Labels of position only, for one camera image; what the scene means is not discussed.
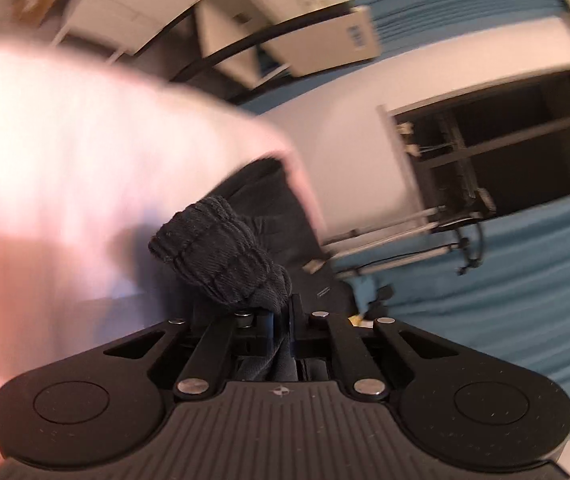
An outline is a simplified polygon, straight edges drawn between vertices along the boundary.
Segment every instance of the ribbed gray panel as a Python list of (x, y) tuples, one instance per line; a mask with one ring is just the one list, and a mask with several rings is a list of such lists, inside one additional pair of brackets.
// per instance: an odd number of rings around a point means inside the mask
[(417, 449), (380, 404), (345, 397), (333, 381), (229, 383), (185, 402), (145, 447), (84, 471), (7, 460), (0, 480), (556, 480), (548, 464), (513, 474), (469, 472)]

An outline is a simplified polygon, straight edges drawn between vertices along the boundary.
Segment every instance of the white sheet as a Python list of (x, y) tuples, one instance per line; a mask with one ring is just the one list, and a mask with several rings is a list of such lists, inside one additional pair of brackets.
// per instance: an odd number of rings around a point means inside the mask
[[(322, 226), (296, 154), (266, 123), (189, 89), (0, 42), (0, 386), (102, 342), (113, 298), (138, 292), (132, 231), (267, 154)], [(124, 312), (111, 335), (154, 316)]]

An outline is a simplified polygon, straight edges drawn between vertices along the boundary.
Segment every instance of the curtain fold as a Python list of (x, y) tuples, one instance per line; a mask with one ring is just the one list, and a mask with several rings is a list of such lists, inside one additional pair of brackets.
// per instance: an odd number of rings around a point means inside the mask
[[(353, 0), (351, 4), (369, 7), (381, 42), (382, 54), (368, 64), (460, 34), (558, 16), (567, 10), (564, 0)], [(362, 67), (341, 68), (295, 81), (245, 103), (242, 108), (265, 113)]]
[[(485, 221), (486, 255), (457, 276), (450, 253), (348, 280), (361, 311), (391, 285), (389, 315), (530, 368), (570, 395), (570, 196)], [(473, 229), (466, 234), (475, 240)], [(336, 262), (336, 270), (453, 241), (451, 233), (400, 240)]]

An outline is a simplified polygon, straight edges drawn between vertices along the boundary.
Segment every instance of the triangular cutout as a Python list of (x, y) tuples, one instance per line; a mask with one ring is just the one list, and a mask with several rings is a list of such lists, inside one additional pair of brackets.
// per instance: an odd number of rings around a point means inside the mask
[(458, 355), (458, 352), (455, 352), (451, 348), (441, 346), (436, 342), (415, 334), (414, 332), (403, 330), (400, 332), (400, 335), (423, 359), (439, 359), (441, 357), (452, 357), (454, 355)]
[(123, 357), (125, 359), (140, 359), (149, 352), (153, 346), (160, 341), (164, 332), (150, 332), (148, 334), (127, 341), (121, 345), (109, 348), (103, 353), (105, 355), (113, 355), (115, 357)]

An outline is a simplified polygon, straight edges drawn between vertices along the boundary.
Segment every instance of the blue curtain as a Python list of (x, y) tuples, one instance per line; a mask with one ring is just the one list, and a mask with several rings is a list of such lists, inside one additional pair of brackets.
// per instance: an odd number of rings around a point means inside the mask
[[(457, 276), (463, 260), (450, 253), (353, 278), (359, 309), (392, 285), (390, 316), (545, 374), (570, 395), (570, 196), (483, 225), (481, 267)], [(450, 241), (450, 233), (400, 240), (343, 258), (335, 269)]]
[[(421, 45), (460, 34), (510, 23), (557, 16), (566, 11), (564, 0), (353, 0), (368, 6), (382, 44), (382, 55), (372, 63)], [(244, 104), (255, 114), (283, 104), (362, 65), (312, 76), (277, 88)]]

